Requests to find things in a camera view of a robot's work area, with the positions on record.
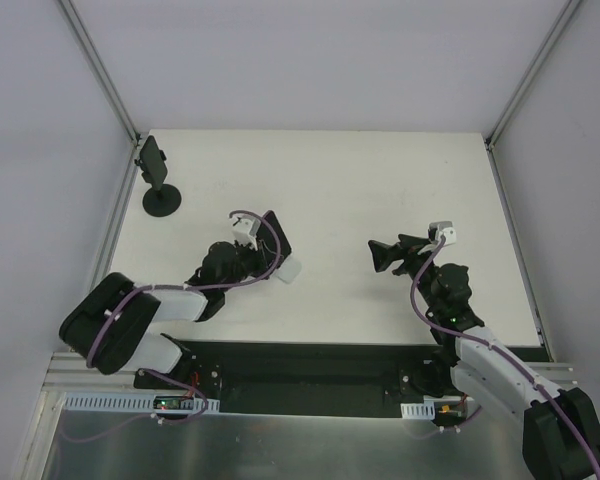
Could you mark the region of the black smartphone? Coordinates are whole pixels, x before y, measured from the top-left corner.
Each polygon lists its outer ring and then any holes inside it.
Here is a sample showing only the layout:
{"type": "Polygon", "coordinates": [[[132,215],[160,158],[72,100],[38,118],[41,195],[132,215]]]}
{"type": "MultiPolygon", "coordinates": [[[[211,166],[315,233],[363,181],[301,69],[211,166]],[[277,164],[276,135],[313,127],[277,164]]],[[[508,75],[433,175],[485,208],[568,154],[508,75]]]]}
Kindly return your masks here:
{"type": "Polygon", "coordinates": [[[168,175],[166,155],[158,146],[153,135],[149,135],[139,153],[137,161],[143,180],[154,190],[160,190],[168,175]]]}

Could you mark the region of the black round-base phone stand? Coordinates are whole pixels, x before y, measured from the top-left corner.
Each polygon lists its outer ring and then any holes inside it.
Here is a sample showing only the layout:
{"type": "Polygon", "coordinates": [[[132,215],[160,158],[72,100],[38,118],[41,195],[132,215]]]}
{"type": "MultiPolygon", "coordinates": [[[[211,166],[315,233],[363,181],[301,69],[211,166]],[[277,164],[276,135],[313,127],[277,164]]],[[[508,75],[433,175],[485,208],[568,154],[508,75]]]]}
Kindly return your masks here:
{"type": "Polygon", "coordinates": [[[153,188],[143,195],[142,207],[144,211],[156,218],[164,218],[173,214],[181,205],[180,191],[173,185],[164,184],[160,190],[153,188]]]}

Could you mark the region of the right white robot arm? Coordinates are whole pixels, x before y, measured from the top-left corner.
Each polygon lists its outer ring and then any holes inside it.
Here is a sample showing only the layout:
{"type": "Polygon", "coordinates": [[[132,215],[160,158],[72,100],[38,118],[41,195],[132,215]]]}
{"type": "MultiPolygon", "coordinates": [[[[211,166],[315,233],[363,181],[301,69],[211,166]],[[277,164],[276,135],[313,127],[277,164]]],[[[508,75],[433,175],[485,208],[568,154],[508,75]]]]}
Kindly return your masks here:
{"type": "Polygon", "coordinates": [[[600,479],[600,421],[592,399],[532,369],[475,314],[468,267],[435,262],[454,235],[451,227],[432,228],[426,238],[399,235],[393,245],[368,243],[376,272],[411,280],[413,311],[442,355],[430,369],[432,387],[446,395],[458,390],[505,420],[519,436],[534,478],[600,479]]]}

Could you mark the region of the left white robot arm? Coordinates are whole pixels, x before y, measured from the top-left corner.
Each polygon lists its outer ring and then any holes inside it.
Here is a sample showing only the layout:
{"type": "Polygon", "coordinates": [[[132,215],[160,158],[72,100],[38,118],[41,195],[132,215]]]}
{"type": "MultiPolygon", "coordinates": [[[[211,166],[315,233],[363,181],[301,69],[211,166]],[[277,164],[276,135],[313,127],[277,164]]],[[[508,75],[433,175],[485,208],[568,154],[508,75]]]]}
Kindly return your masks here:
{"type": "Polygon", "coordinates": [[[191,278],[163,288],[110,273],[64,319],[59,338],[103,375],[146,365],[168,388],[182,388],[191,377],[190,363],[168,339],[151,334],[150,325],[211,319],[224,307],[228,290],[267,279],[291,253],[282,238],[216,242],[191,278]]]}

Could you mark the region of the silver folding phone stand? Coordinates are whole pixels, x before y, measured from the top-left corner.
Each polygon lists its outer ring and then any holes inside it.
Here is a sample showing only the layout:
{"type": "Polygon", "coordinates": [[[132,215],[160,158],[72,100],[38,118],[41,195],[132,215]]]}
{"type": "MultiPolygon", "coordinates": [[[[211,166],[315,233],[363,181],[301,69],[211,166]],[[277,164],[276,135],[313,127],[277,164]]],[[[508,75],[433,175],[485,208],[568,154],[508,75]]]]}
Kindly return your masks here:
{"type": "Polygon", "coordinates": [[[301,270],[301,262],[295,259],[293,256],[289,256],[276,269],[274,275],[277,279],[289,285],[298,277],[301,270]]]}

